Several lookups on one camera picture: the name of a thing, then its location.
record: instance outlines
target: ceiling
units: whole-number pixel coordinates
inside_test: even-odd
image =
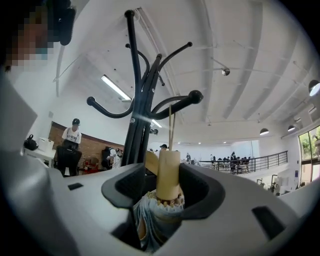
[[[223,130],[223,124],[245,129],[250,124],[258,130],[310,106],[307,85],[320,79],[319,56],[295,18],[271,0],[121,0],[109,5],[90,0],[75,24],[93,20],[83,29],[74,76],[102,105],[112,102],[118,113],[128,107],[101,81],[104,74],[134,95],[132,60],[125,48],[129,39],[123,14],[128,8],[135,10],[138,50],[150,63],[158,53],[165,58],[193,43],[165,65],[165,86],[157,84],[153,101],[155,106],[168,97],[201,91],[203,101],[178,114],[181,129],[188,125],[211,131],[217,125]],[[143,72],[142,59],[140,66]],[[225,67],[228,76],[222,75]],[[242,137],[251,138],[247,133]]]

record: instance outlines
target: black metal railing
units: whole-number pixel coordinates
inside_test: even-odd
[[[288,162],[288,151],[277,154],[229,161],[199,161],[203,167],[231,174],[243,174],[270,169]]]

